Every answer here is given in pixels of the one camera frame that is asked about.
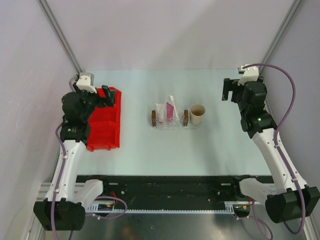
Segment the pink toothpaste tube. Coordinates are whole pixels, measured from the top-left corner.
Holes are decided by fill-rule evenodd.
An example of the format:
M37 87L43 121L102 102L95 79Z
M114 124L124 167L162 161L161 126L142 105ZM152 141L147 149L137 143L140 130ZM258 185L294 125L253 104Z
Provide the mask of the pink toothpaste tube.
M174 117L174 107L169 102L166 103L166 121L171 123Z

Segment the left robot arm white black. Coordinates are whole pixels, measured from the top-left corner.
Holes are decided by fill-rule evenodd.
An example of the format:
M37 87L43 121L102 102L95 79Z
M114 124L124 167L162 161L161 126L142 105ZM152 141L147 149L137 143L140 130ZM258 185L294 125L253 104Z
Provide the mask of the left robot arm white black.
M79 231L88 207L105 200L111 188L101 180L87 180L76 191L77 170L85 150L120 146L122 92L103 85L94 92L72 91L62 99L62 123L56 130L60 153L50 187L33 212L46 231Z

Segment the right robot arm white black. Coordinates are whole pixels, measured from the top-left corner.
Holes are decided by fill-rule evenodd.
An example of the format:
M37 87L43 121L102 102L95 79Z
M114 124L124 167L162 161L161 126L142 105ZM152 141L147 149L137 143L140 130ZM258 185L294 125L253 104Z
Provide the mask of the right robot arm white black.
M242 201L250 197L263 204L274 223L282 223L308 217L320 199L317 187L308 186L294 167L280 138L275 139L277 125L265 109L267 88L263 78L240 84L237 79L223 80L222 100L228 99L238 105L242 130L260 150L271 173L274 187L259 182L252 176L237 178L230 188L231 196Z

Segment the beige plastic cup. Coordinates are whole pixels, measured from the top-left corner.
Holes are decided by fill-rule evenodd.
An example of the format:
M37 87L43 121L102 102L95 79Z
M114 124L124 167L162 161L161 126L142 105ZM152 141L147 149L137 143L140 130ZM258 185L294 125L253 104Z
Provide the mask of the beige plastic cup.
M203 122L206 109L201 104L194 104L190 107L190 121L194 126Z

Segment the white toothbrush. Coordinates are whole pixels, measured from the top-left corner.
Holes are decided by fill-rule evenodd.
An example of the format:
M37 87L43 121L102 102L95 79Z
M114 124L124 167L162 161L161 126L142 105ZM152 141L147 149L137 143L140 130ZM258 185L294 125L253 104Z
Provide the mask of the white toothbrush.
M172 102L172 105L173 105L173 110L174 110L174 114L175 114L175 117L176 117L176 120L178 121L180 119L179 117L179 114L178 114L178 111L177 111L177 108L176 108L176 105L175 105L175 99L172 95L169 95L169 98Z

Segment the white toothpaste tube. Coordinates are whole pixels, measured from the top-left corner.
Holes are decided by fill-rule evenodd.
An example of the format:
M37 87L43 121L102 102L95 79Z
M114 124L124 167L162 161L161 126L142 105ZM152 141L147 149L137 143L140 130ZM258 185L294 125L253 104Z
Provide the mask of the white toothpaste tube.
M165 105L163 103L156 103L155 106L156 106L158 122L160 124L163 124L164 123Z

